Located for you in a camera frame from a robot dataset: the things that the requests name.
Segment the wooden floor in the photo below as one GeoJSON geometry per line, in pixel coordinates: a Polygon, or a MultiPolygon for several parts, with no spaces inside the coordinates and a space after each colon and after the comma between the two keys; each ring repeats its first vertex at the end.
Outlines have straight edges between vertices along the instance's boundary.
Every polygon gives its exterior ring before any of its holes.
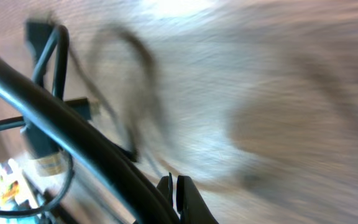
{"type": "MultiPolygon", "coordinates": [[[[28,76],[38,11],[68,27],[152,182],[190,175],[220,223],[358,223],[358,1],[0,0],[0,56],[28,76]]],[[[84,95],[71,63],[66,98],[84,95]]],[[[105,110],[94,123],[125,144],[105,110]]]]}

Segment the wire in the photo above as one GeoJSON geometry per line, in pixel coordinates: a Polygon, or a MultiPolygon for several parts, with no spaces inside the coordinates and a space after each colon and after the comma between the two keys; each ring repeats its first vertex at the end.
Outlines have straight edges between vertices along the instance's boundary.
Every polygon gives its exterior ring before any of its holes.
{"type": "Polygon", "coordinates": [[[134,144],[134,135],[130,132],[130,129],[126,124],[120,121],[118,115],[114,108],[109,104],[107,98],[100,92],[99,88],[88,78],[84,68],[81,66],[80,60],[73,47],[68,48],[68,53],[70,55],[71,61],[74,63],[74,69],[76,70],[77,75],[82,79],[86,87],[92,92],[92,94],[99,100],[101,105],[109,113],[110,118],[112,119],[113,124],[116,125],[117,131],[120,136],[126,138],[128,144],[128,152],[124,152],[125,155],[131,155],[129,159],[132,162],[137,162],[138,149],[134,144]]]}
{"type": "Polygon", "coordinates": [[[11,128],[18,128],[24,125],[25,122],[22,116],[4,119],[4,120],[0,120],[0,131],[11,129],[11,128]]]}
{"type": "Polygon", "coordinates": [[[38,208],[28,209],[24,211],[0,211],[0,218],[24,218],[24,217],[32,217],[34,215],[38,215],[43,212],[47,212],[51,209],[54,209],[60,204],[60,201],[68,192],[70,188],[71,182],[74,177],[74,170],[73,170],[73,157],[70,153],[67,153],[67,174],[65,177],[65,181],[63,183],[62,189],[59,191],[59,194],[52,199],[50,202],[42,205],[38,208]]]}

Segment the black wire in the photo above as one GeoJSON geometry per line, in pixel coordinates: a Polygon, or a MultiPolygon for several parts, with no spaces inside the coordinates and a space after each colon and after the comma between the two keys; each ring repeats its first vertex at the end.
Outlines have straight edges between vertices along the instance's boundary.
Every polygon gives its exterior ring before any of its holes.
{"type": "Polygon", "coordinates": [[[121,122],[118,118],[118,115],[116,111],[113,109],[113,107],[109,104],[109,101],[107,98],[101,93],[99,88],[91,81],[90,78],[85,73],[85,70],[83,69],[80,60],[74,50],[74,48],[69,47],[68,53],[70,55],[71,61],[74,63],[74,69],[76,70],[76,74],[82,79],[86,87],[92,92],[92,94],[99,100],[99,102],[102,104],[104,109],[108,112],[110,115],[110,118],[112,119],[113,124],[116,125],[118,133],[124,137],[127,138],[127,144],[128,144],[128,151],[124,152],[125,155],[130,156],[129,159],[132,162],[137,162],[138,157],[138,149],[136,148],[134,144],[134,135],[130,132],[130,129],[126,124],[121,122]]]}
{"type": "Polygon", "coordinates": [[[4,120],[0,120],[0,131],[11,129],[11,128],[18,128],[24,125],[25,122],[22,116],[4,119],[4,120]]]}
{"type": "Polygon", "coordinates": [[[71,182],[74,176],[73,170],[73,157],[70,153],[67,153],[67,174],[65,181],[63,183],[62,189],[59,191],[59,194],[48,202],[45,205],[40,206],[39,208],[28,209],[24,211],[0,211],[0,218],[24,218],[24,217],[32,217],[34,215],[38,215],[43,212],[47,212],[51,209],[54,209],[60,204],[60,201],[63,199],[65,194],[68,192],[70,188],[71,182]]]}

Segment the thick black cable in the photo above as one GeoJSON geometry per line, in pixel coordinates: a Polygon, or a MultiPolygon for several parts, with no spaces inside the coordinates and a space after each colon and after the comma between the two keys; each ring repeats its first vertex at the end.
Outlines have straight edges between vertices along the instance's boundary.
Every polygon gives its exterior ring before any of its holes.
{"type": "Polygon", "coordinates": [[[0,211],[0,218],[24,218],[24,217],[32,217],[34,215],[38,215],[43,212],[47,212],[51,209],[54,209],[56,206],[60,204],[60,201],[63,199],[65,194],[68,192],[70,188],[71,182],[74,177],[73,170],[73,157],[70,153],[67,153],[67,174],[65,177],[65,181],[63,183],[62,189],[59,191],[59,194],[52,199],[50,202],[45,205],[41,205],[38,208],[23,210],[23,211],[0,211]]]}
{"type": "Polygon", "coordinates": [[[116,146],[1,59],[0,97],[83,163],[108,190],[119,192],[120,201],[139,223],[180,222],[161,193],[116,146]]]}

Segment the table surface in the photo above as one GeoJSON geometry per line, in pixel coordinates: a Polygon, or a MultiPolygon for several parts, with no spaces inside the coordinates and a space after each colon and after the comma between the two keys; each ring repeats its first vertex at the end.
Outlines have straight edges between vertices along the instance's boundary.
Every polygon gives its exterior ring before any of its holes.
{"type": "MultiPolygon", "coordinates": [[[[0,0],[0,56],[27,76],[23,23],[45,11],[153,183],[191,176],[220,223],[358,223],[358,1],[0,0]]],[[[71,62],[66,88],[96,99],[71,62]]],[[[0,119],[16,114],[0,100],[0,119]]],[[[105,110],[94,123],[122,143],[105,110]]]]}

